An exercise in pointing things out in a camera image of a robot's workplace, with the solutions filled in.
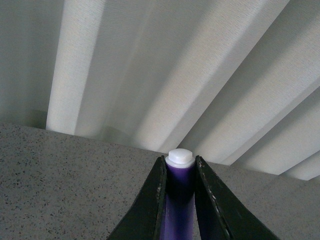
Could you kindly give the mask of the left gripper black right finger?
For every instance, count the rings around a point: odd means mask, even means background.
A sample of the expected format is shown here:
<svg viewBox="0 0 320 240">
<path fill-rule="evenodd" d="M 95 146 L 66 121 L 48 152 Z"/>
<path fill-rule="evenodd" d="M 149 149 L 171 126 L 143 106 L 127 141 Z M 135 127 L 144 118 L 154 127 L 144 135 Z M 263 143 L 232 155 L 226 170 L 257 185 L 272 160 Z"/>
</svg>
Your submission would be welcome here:
<svg viewBox="0 0 320 240">
<path fill-rule="evenodd" d="M 202 240 L 277 240 L 201 157 L 195 157 L 195 208 Z"/>
</svg>

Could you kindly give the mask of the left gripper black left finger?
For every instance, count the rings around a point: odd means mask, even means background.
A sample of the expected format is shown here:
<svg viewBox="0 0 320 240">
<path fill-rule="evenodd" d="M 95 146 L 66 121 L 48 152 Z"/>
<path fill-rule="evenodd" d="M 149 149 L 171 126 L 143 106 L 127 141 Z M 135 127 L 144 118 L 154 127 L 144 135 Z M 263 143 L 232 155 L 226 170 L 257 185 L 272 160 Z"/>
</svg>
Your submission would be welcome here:
<svg viewBox="0 0 320 240">
<path fill-rule="evenodd" d="M 109 235 L 109 240 L 159 240 L 163 233 L 167 169 L 158 157 L 129 211 Z"/>
</svg>

